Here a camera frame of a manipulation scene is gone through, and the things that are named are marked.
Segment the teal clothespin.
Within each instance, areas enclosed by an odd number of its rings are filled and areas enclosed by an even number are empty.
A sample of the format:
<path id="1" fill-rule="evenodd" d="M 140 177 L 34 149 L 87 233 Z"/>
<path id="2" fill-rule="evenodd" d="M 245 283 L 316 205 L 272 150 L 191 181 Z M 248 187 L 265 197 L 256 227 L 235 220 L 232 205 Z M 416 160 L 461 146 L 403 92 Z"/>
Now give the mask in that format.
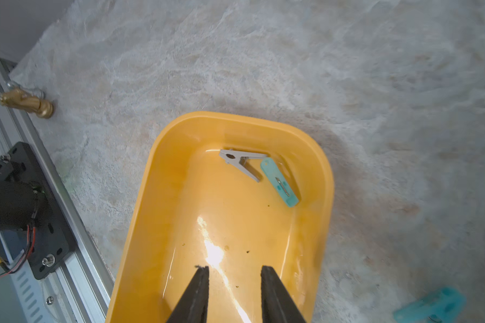
<path id="1" fill-rule="evenodd" d="M 466 304 L 458 290 L 443 287 L 393 312 L 396 322 L 455 322 Z"/>

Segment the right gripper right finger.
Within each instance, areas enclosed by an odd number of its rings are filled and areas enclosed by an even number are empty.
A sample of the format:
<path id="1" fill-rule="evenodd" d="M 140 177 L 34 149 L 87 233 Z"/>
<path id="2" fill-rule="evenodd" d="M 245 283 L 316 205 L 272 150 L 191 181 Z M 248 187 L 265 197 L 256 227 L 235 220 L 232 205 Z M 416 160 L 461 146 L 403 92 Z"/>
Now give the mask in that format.
<path id="1" fill-rule="evenodd" d="M 261 269 L 261 311 L 263 323 L 306 323 L 271 266 Z"/>

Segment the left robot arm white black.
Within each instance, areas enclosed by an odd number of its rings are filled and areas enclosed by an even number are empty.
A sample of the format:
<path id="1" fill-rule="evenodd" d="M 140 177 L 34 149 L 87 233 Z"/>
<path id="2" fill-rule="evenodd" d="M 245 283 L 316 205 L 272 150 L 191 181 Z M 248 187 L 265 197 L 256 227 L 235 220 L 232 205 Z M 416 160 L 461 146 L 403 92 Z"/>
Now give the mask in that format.
<path id="1" fill-rule="evenodd" d="M 0 181 L 0 231 L 38 225 L 49 210 L 48 197 L 39 183 Z"/>

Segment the grey clothespin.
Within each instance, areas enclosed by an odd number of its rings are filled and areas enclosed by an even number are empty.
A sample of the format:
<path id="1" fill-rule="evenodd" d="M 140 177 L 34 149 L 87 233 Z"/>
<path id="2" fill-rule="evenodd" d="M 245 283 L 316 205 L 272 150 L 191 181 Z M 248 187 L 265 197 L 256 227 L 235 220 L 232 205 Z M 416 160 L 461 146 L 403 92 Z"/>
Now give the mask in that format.
<path id="1" fill-rule="evenodd" d="M 219 151 L 219 156 L 227 164 L 234 166 L 244 175 L 248 176 L 256 182 L 260 182 L 259 177 L 246 167 L 246 163 L 248 160 L 263 160 L 268 157 L 268 155 L 264 153 L 244 152 L 233 149 L 221 149 Z"/>

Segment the yellow plastic storage box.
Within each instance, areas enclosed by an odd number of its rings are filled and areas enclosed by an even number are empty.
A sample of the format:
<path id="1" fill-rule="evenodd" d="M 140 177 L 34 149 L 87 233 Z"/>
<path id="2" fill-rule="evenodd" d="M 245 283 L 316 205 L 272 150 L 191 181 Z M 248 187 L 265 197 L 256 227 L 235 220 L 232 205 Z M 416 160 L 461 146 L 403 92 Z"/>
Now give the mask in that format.
<path id="1" fill-rule="evenodd" d="M 293 188 L 288 207 L 219 155 L 264 153 Z M 261 322 L 261 269 L 274 268 L 306 321 L 313 316 L 334 201 L 322 148 L 300 129 L 233 114 L 172 121 L 153 144 L 107 322 L 165 322 L 201 266 L 209 322 Z"/>

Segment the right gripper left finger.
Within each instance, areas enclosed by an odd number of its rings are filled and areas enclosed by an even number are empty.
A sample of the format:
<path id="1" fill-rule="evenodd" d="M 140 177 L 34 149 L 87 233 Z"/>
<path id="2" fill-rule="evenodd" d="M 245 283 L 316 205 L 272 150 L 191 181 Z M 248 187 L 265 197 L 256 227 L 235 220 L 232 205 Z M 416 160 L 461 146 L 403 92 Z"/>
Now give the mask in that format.
<path id="1" fill-rule="evenodd" d="M 169 316 L 167 323 L 205 323 L 210 288 L 210 270 L 208 266 L 197 266 L 197 270 L 178 304 Z"/>

